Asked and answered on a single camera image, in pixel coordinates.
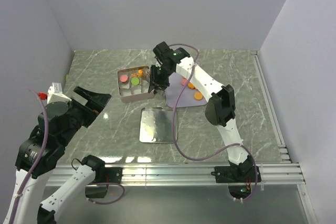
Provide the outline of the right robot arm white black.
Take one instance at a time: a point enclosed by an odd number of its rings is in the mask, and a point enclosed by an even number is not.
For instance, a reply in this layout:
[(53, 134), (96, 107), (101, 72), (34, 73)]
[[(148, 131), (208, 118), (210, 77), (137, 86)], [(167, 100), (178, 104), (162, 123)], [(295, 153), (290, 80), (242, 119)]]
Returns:
[(205, 98), (205, 116), (208, 122), (219, 131), (224, 142), (223, 151), (228, 152), (230, 172), (235, 181), (257, 178), (258, 169), (250, 151), (243, 145), (236, 125), (236, 104), (234, 89), (211, 77), (192, 57), (185, 44), (172, 45), (161, 42), (153, 49), (157, 65), (150, 69), (149, 91), (157, 92), (169, 87), (169, 77), (178, 73), (187, 79)]

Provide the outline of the pink round cookie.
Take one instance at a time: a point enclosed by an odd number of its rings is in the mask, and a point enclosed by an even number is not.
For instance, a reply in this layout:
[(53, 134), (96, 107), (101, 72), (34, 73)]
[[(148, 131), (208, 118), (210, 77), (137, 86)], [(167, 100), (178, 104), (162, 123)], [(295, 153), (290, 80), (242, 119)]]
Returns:
[(128, 81), (128, 76), (127, 75), (122, 75), (119, 78), (120, 82), (126, 83)]
[(188, 80), (187, 79), (182, 79), (181, 85), (185, 86), (187, 84), (188, 84)]

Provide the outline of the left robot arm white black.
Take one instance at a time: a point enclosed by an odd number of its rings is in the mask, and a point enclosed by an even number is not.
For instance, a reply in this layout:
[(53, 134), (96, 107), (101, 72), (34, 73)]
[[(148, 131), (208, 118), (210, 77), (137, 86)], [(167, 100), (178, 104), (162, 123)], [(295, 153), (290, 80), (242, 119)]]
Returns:
[(41, 105), (38, 124), (24, 141), (16, 158), (16, 181), (4, 223), (56, 223), (66, 202), (87, 184), (105, 181), (105, 162), (88, 155), (75, 175), (48, 202), (41, 202), (48, 179), (81, 127), (89, 127), (107, 106), (111, 95), (81, 87), (74, 92), (87, 100), (81, 104), (50, 87), (47, 103), (33, 91)]

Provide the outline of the metal tongs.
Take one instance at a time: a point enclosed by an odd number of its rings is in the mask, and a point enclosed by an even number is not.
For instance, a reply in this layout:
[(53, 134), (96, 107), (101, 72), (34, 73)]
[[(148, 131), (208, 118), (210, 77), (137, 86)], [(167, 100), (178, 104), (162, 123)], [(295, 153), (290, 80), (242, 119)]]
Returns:
[(149, 82), (150, 82), (150, 71), (144, 71), (143, 75), (141, 75), (141, 86), (142, 86), (142, 92), (148, 93), (149, 90)]

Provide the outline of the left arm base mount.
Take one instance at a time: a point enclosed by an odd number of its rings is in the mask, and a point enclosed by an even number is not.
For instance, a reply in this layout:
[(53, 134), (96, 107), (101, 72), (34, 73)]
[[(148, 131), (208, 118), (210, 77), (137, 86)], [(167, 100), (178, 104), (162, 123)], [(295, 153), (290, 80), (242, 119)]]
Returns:
[(121, 183), (122, 168), (121, 167), (104, 167), (96, 172), (93, 185), (85, 188), (85, 195), (88, 198), (102, 199), (107, 195), (110, 185), (96, 185), (97, 183)]

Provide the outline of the green round cookie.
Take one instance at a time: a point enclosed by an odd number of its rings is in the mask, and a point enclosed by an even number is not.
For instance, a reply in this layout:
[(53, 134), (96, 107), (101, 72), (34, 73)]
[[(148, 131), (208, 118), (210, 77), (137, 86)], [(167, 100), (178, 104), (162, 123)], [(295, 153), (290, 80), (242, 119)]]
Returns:
[(137, 85), (139, 85), (139, 84), (140, 84), (140, 79), (139, 79), (138, 77), (133, 77), (133, 78), (131, 78), (131, 84), (132, 84), (133, 86), (137, 86)]

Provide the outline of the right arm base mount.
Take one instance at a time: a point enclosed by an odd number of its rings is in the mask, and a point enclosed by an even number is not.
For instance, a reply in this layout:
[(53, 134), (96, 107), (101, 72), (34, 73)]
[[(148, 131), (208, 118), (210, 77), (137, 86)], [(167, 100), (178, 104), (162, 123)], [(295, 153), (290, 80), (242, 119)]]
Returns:
[(215, 177), (218, 184), (241, 183), (240, 186), (228, 186), (233, 199), (245, 200), (252, 195), (252, 183), (255, 185), (261, 182), (259, 168), (255, 173), (255, 166), (241, 168), (238, 166), (216, 166), (211, 175)]

